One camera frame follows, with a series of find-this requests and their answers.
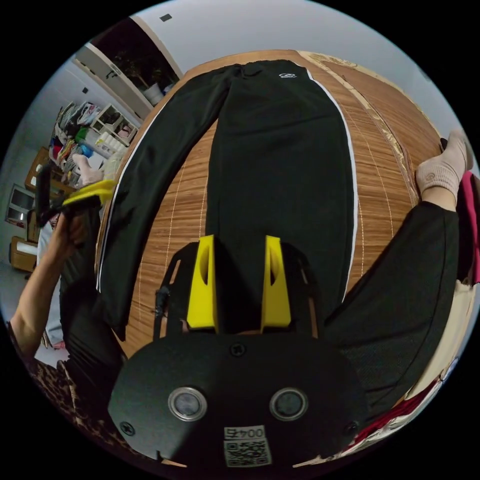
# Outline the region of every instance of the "person's hand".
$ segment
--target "person's hand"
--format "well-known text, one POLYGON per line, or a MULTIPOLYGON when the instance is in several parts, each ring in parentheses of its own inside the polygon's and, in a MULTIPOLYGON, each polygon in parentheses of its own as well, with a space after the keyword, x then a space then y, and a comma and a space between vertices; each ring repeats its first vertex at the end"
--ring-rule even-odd
POLYGON ((69 221, 62 213, 51 235, 47 254, 53 261, 63 263, 86 240, 86 237, 83 215, 69 221))

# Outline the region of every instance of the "pant leg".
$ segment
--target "pant leg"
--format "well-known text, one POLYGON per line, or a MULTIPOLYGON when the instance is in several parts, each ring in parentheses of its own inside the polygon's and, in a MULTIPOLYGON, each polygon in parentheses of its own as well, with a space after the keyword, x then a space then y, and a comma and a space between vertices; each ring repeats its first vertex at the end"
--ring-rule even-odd
POLYGON ((96 314, 99 293, 94 273, 99 210, 85 214, 87 240, 65 263, 60 278, 60 321, 75 381, 100 395, 99 408, 110 399, 123 365, 123 352, 111 328, 96 314))
POLYGON ((325 336, 356 368, 376 417, 418 381, 452 306, 459 253, 456 212, 411 210, 372 268, 325 322, 325 336))

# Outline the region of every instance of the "potted plant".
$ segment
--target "potted plant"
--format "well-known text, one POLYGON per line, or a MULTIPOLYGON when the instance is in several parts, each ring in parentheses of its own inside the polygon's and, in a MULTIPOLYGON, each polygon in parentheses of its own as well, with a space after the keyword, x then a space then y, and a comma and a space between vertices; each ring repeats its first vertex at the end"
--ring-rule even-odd
POLYGON ((159 69, 154 70, 151 75, 152 80, 155 80, 153 85, 150 85, 145 81, 142 73, 142 67, 145 64, 145 60, 141 57, 130 57, 126 51, 120 51, 114 59, 115 65, 130 79, 137 80, 144 89, 139 88, 146 99, 155 106, 164 96, 160 90, 160 86, 155 79, 160 78, 161 72, 159 69))

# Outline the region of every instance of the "red fabric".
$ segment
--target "red fabric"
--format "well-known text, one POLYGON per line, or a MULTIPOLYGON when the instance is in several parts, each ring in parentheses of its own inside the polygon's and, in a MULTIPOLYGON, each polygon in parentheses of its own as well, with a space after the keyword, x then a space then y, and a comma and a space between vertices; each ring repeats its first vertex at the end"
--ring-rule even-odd
POLYGON ((461 179, 461 188, 465 195, 466 209, 470 219, 471 231, 473 234, 473 266, 472 266, 472 283, 480 282, 480 241, 479 241, 479 216, 480 212, 475 209, 475 195, 478 195, 474 183, 474 176, 471 171, 465 173, 461 179))
POLYGON ((359 444, 362 440, 365 440, 377 430, 381 430, 388 422, 390 422, 390 420, 411 414, 420 405, 422 400, 427 396, 430 390, 432 390, 436 383, 436 380, 433 381, 425 390, 421 391, 418 395, 415 395, 408 400, 402 401, 396 407, 392 408, 387 413, 375 420, 375 422, 369 425, 367 428, 364 428, 356 436, 354 442, 348 446, 348 449, 351 449, 354 445, 359 444))
POLYGON ((54 147, 53 147, 52 150, 53 150, 53 158, 54 158, 55 160, 56 160, 57 157, 59 156, 59 152, 60 152, 61 149, 62 149, 61 146, 54 145, 54 147))

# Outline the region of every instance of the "person's arm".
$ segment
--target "person's arm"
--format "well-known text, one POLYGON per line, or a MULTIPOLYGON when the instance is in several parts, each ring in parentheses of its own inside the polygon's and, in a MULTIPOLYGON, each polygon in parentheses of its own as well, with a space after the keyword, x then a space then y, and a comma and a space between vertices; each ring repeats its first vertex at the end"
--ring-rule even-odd
POLYGON ((33 357, 39 349, 63 265, 63 261, 46 253, 20 296, 10 325, 18 347, 26 357, 33 357))
POLYGON ((68 222, 61 215, 47 251, 23 289, 10 326, 20 351, 26 357, 33 357, 39 349, 49 319, 55 286, 65 261, 75 251, 76 245, 83 241, 84 236, 82 218, 77 217, 68 222))

